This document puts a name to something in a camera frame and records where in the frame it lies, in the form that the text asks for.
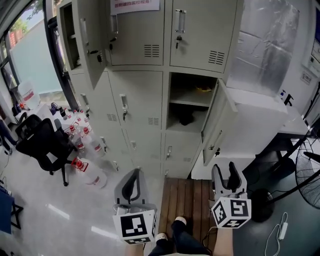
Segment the plastic sheet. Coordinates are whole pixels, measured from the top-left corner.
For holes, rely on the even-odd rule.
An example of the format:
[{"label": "plastic sheet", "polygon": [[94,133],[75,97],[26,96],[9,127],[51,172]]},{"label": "plastic sheet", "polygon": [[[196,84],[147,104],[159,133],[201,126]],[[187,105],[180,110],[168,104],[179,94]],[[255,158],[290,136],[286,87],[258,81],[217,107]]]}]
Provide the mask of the plastic sheet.
[{"label": "plastic sheet", "polygon": [[278,94],[290,65],[299,11],[285,0],[245,0],[227,87]]}]

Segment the fan stand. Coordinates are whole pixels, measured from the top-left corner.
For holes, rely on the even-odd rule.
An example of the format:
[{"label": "fan stand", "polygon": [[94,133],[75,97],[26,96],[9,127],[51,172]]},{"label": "fan stand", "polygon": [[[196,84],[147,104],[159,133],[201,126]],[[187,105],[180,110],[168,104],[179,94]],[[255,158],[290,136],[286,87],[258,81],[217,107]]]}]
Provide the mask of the fan stand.
[{"label": "fan stand", "polygon": [[250,197],[251,199],[251,219],[254,222],[265,222],[274,213],[275,204],[266,205],[266,203],[273,199],[273,196],[266,188],[260,188],[254,191]]},{"label": "fan stand", "polygon": [[[310,152],[303,152],[305,156],[308,158],[317,161],[320,163],[320,155],[310,153]],[[320,175],[320,169],[313,175],[311,175],[309,178],[307,178],[304,182],[301,182],[299,185],[295,186],[291,190],[283,193],[282,195],[279,195],[276,198],[273,198],[270,192],[265,188],[260,188],[254,191],[250,197],[251,199],[251,219],[254,222],[265,222],[267,219],[269,219],[274,212],[275,209],[275,202],[281,200],[282,198],[285,198],[292,194],[293,192],[297,191],[298,189],[304,187],[309,182],[314,180],[316,177]]]}]

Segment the wooden floor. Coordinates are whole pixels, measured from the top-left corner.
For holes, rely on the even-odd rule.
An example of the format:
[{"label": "wooden floor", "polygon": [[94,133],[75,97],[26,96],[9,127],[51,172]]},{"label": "wooden floor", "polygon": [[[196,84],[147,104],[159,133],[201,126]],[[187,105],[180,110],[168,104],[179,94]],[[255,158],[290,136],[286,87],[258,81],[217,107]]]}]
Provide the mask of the wooden floor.
[{"label": "wooden floor", "polygon": [[[183,216],[188,232],[202,242],[209,228],[216,225],[209,207],[209,199],[214,199],[211,184],[209,180],[166,178],[158,233],[167,233],[171,238],[171,224],[176,217]],[[217,236],[214,230],[211,233],[204,244],[213,251]]]}]

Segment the white sneaker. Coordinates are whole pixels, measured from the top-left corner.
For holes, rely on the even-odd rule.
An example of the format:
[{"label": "white sneaker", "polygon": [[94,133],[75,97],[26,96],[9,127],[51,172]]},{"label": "white sneaker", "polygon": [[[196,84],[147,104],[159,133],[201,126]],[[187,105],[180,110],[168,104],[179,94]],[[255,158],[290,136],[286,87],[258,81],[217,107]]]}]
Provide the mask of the white sneaker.
[{"label": "white sneaker", "polygon": [[184,217],[179,216],[179,217],[176,217],[175,220],[183,222],[184,225],[187,225],[187,221]]},{"label": "white sneaker", "polygon": [[157,234],[155,236],[155,241],[157,242],[158,240],[161,240],[161,239],[165,239],[165,240],[168,240],[168,237],[165,233],[160,233],[160,234]]}]

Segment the jeans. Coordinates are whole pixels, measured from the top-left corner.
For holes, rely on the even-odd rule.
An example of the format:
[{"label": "jeans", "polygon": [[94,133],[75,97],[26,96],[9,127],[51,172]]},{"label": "jeans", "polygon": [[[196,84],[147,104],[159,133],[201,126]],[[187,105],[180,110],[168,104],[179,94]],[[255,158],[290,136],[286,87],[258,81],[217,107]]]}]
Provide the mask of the jeans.
[{"label": "jeans", "polygon": [[12,144],[12,145],[16,145],[17,142],[14,140],[14,138],[11,137],[9,131],[8,131],[8,128],[6,127],[5,123],[3,120],[0,120],[0,137],[1,137],[1,140],[2,140],[2,145],[4,146],[4,148],[7,150],[7,151],[10,151],[10,146],[8,145],[8,143],[6,142],[5,140],[5,137],[9,140],[9,142]]},{"label": "jeans", "polygon": [[[171,228],[173,231],[173,242],[179,254],[210,255],[209,251],[200,242],[186,232],[187,226],[183,222],[175,220]],[[156,247],[149,256],[168,255],[172,254],[173,250],[174,245],[171,241],[160,239],[156,242]]]}]

